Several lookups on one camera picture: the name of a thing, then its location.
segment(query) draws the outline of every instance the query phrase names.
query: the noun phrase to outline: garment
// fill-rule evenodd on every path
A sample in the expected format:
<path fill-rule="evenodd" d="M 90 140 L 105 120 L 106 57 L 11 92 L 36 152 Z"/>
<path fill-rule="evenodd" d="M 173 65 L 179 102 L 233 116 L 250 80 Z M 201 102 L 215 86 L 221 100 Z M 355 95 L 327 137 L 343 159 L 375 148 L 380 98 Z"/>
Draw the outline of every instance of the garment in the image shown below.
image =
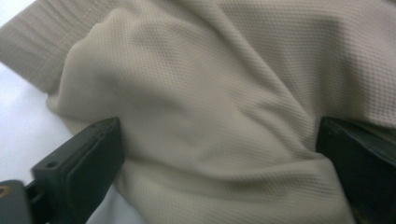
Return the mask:
<path fill-rule="evenodd" d="M 74 133 L 120 118 L 147 223 L 353 223 L 318 121 L 396 128 L 395 39 L 390 1 L 39 0 L 0 61 Z"/>

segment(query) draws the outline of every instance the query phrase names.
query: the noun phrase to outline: waffle knit fabric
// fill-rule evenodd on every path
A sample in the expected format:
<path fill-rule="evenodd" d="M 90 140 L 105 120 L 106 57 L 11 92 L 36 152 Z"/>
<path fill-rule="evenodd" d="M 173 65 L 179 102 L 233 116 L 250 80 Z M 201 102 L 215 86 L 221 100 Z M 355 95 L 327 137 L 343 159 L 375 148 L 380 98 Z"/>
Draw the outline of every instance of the waffle knit fabric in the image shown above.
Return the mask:
<path fill-rule="evenodd" d="M 395 40 L 385 0 L 37 0 L 0 61 L 73 132 L 120 118 L 147 223 L 353 223 L 318 121 L 396 129 Z"/>

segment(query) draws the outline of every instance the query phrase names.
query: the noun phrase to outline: white background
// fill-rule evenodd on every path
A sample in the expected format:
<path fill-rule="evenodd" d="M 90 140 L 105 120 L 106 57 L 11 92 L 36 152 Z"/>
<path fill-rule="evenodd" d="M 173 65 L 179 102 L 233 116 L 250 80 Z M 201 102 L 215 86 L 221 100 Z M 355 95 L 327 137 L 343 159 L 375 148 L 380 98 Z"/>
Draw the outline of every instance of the white background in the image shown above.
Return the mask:
<path fill-rule="evenodd" d="M 0 26 L 33 2 L 0 0 Z M 30 168 L 72 136 L 61 120 L 46 108 L 46 99 L 46 93 L 0 63 L 0 181 L 18 179 L 28 184 L 33 179 Z M 88 223 L 140 224 L 144 221 L 110 188 Z"/>

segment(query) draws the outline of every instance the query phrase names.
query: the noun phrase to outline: beige sweater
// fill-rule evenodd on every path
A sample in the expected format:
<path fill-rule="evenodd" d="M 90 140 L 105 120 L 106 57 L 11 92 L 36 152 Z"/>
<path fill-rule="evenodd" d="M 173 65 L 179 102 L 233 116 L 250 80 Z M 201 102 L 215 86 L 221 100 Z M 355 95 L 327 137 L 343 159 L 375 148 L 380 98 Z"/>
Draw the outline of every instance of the beige sweater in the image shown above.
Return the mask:
<path fill-rule="evenodd" d="M 120 117 L 147 223 L 353 223 L 318 121 L 396 129 L 385 0 L 38 0 L 0 61 L 73 132 Z"/>

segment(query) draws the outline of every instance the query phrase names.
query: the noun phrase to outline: sleeve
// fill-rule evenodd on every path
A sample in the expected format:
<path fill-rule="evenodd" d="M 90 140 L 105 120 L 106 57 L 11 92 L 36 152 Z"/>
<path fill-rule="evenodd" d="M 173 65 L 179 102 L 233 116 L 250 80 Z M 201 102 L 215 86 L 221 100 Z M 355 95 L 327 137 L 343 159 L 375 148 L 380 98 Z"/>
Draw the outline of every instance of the sleeve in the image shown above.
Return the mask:
<path fill-rule="evenodd" d="M 41 91 L 57 90 L 64 60 L 113 0 L 37 0 L 0 29 L 0 61 Z"/>

